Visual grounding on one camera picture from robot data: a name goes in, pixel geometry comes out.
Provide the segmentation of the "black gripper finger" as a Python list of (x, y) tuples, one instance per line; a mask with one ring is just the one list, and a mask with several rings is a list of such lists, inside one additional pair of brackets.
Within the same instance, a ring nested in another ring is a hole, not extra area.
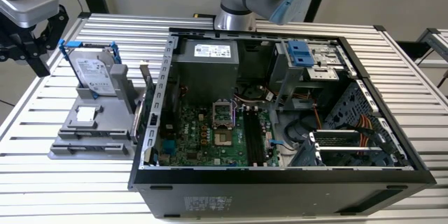
[(41, 63), (35, 73), (39, 77), (50, 75), (49, 65), (42, 60), (42, 56), (51, 50), (55, 50), (59, 46), (59, 41), (63, 36), (63, 32), (69, 23), (69, 13), (66, 7), (59, 5), (59, 13), (49, 18), (49, 23), (45, 31), (41, 33), (41, 37), (35, 40), (39, 49)]
[(39, 75), (39, 48), (33, 34), (2, 34), (2, 61), (26, 61)]

